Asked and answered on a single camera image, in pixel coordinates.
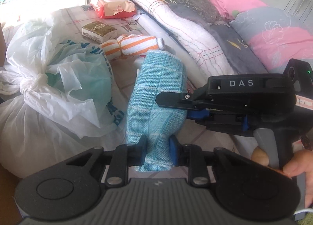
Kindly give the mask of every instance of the rolled blue towel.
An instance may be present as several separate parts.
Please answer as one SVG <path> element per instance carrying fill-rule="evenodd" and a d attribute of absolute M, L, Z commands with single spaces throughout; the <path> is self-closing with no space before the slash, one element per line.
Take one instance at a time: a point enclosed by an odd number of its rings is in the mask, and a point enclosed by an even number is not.
<path fill-rule="evenodd" d="M 168 138 L 184 123 L 187 111 L 161 108 L 155 102 L 163 91 L 186 92 L 186 69 L 181 60 L 165 51 L 151 50 L 141 66 L 127 108 L 127 143 L 148 137 L 145 164 L 141 172 L 170 170 Z"/>

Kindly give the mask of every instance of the rolled orange and white towel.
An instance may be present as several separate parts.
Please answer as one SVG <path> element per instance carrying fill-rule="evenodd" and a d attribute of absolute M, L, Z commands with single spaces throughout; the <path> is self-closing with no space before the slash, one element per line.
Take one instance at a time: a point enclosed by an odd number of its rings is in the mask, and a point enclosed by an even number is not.
<path fill-rule="evenodd" d="M 118 57 L 145 56 L 149 50 L 164 50 L 162 38 L 145 35 L 121 35 L 100 45 L 108 60 Z"/>

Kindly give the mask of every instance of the human hand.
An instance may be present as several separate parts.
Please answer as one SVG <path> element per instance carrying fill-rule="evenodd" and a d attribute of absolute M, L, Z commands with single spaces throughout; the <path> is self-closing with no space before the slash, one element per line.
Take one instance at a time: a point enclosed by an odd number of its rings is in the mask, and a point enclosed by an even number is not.
<path fill-rule="evenodd" d="M 251 156 L 251 160 L 263 166 L 269 165 L 269 157 L 266 152 L 257 147 Z M 282 174 L 293 177 L 306 173 L 306 208 L 313 203 L 313 152 L 309 150 L 301 150 L 294 154 L 280 171 Z"/>

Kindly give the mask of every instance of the tied plastic bag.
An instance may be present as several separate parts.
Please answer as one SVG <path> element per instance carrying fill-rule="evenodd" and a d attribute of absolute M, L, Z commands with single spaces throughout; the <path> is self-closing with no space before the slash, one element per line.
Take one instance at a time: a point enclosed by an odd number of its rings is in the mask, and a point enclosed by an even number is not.
<path fill-rule="evenodd" d="M 120 144 L 114 131 L 125 100 L 102 49 L 70 41 L 65 25 L 50 18 L 20 27 L 7 62 L 0 93 L 21 95 L 0 104 L 6 169 L 24 178 L 96 144 Z"/>

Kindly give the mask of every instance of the silver bolt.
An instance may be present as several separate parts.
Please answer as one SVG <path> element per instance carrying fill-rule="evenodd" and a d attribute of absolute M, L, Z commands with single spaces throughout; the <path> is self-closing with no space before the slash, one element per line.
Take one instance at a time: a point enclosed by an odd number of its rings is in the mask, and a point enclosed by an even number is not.
<path fill-rule="evenodd" d="M 117 177 L 117 176 L 112 176 L 112 177 L 107 179 L 107 182 L 110 185 L 117 185 L 117 184 L 120 184 L 122 182 L 122 179 Z"/>
<path fill-rule="evenodd" d="M 196 185 L 204 185 L 204 184 L 207 184 L 208 181 L 209 181 L 209 179 L 207 179 L 205 177 L 202 177 L 202 176 L 195 177 L 193 179 L 193 183 L 196 184 Z"/>

